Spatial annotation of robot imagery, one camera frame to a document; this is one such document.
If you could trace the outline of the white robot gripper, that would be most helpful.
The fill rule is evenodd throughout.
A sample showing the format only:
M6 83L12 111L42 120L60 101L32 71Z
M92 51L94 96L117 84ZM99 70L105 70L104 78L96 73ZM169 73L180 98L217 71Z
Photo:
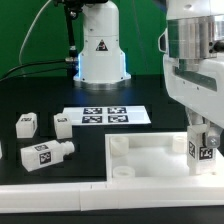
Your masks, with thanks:
M224 54L202 60L197 72L185 71L177 75L175 64L175 59L167 54L163 56L169 96L187 107L189 127L202 128L203 117L211 121L205 132L206 146L219 147L224 129Z

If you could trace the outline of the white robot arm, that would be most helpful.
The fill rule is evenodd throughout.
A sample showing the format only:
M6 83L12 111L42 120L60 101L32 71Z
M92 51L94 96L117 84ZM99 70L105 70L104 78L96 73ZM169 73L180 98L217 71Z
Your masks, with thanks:
M74 82L89 88L126 83L121 36L150 36L149 46L163 53L168 94L184 105L192 127L201 127L203 145L216 147L224 131L224 0L152 0L166 13L163 22L153 12L134 18L144 23L132 34L119 23L118 10L105 0L83 3L84 45L78 55ZM156 37L159 26L164 32Z

